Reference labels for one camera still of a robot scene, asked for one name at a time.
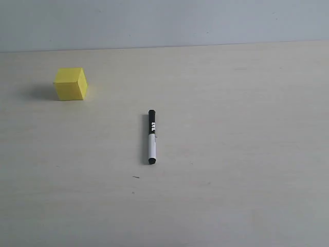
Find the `black and white marker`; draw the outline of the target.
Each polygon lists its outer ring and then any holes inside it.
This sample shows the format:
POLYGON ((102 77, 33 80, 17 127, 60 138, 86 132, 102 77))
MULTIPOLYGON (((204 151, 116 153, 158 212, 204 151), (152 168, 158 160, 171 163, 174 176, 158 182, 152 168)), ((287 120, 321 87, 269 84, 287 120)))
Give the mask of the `black and white marker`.
POLYGON ((149 157, 148 161, 150 165, 156 163, 156 121, 154 110, 149 110, 149 157))

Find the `yellow cube block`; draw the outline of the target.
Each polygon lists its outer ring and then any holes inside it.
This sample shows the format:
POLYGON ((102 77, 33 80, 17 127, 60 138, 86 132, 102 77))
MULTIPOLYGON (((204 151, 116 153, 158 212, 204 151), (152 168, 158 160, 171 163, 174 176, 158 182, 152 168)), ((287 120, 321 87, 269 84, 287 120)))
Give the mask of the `yellow cube block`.
POLYGON ((88 87, 82 67, 59 68, 53 84, 61 101, 84 100, 88 87))

